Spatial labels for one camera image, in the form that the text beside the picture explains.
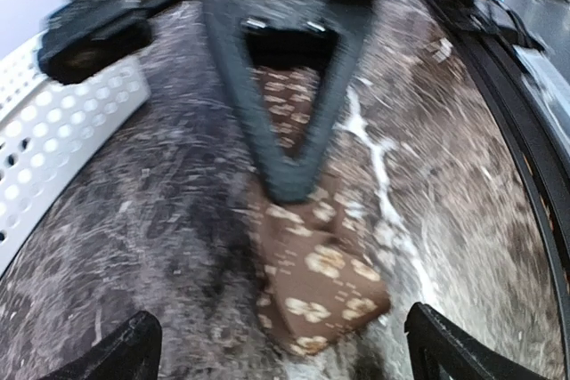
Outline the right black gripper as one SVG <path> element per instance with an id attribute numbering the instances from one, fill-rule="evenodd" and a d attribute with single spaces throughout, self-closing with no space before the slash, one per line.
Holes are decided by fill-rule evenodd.
<path id="1" fill-rule="evenodd" d="M 316 185 L 370 28 L 358 0 L 203 0 L 210 52 L 269 197 Z"/>

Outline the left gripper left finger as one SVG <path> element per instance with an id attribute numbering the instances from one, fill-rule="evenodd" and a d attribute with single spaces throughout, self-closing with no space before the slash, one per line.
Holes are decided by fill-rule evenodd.
<path id="1" fill-rule="evenodd" d="M 80 358 L 45 376 L 48 380 L 156 380 L 162 328 L 158 319 L 139 311 Z"/>

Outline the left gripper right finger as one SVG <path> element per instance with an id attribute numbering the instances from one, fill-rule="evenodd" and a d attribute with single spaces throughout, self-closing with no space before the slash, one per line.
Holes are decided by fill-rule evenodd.
<path id="1" fill-rule="evenodd" d="M 415 303 L 404 323 L 415 379 L 528 379 L 530 370 L 478 342 L 440 312 Z"/>

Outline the brown floral patterned tie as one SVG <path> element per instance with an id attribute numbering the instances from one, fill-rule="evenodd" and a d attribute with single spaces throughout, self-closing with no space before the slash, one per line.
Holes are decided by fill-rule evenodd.
<path id="1" fill-rule="evenodd" d="M 387 286 L 365 254 L 364 223 L 349 213 L 337 176 L 322 173 L 306 200 L 283 204 L 253 175 L 248 222 L 257 317 L 284 351 L 314 355 L 390 310 Z"/>

